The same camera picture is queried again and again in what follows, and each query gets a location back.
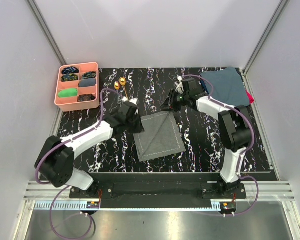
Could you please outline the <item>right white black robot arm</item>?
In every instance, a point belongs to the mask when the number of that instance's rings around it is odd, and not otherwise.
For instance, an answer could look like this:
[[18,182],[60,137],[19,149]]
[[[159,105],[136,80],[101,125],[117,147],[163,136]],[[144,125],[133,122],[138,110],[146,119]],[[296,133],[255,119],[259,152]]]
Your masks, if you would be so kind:
[[174,89],[169,91],[160,109],[178,112],[183,106],[190,107],[218,121],[225,154],[219,180],[212,192],[226,199],[240,187],[242,163],[246,152],[254,145],[255,132],[246,106],[233,106],[214,99],[213,91],[206,94],[199,80],[204,79],[192,74],[178,76]]

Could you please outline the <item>grey stitched cloth napkin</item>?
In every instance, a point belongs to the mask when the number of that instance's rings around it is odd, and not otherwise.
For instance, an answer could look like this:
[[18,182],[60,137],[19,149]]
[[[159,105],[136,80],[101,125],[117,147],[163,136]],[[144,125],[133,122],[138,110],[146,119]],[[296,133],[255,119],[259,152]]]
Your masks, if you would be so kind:
[[175,116],[161,111],[141,117],[144,131],[134,134],[138,160],[146,162],[186,151]]

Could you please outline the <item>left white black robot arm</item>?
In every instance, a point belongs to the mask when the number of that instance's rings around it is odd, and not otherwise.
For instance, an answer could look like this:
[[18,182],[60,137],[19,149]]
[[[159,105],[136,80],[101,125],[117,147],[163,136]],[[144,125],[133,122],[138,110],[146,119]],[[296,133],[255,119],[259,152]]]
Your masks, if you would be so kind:
[[87,198],[98,193],[98,186],[86,171],[74,167],[75,159],[93,146],[129,131],[142,133],[141,116],[136,98],[123,102],[118,110],[96,124],[68,137],[49,137],[35,162],[35,176],[41,174],[56,188],[71,186]]

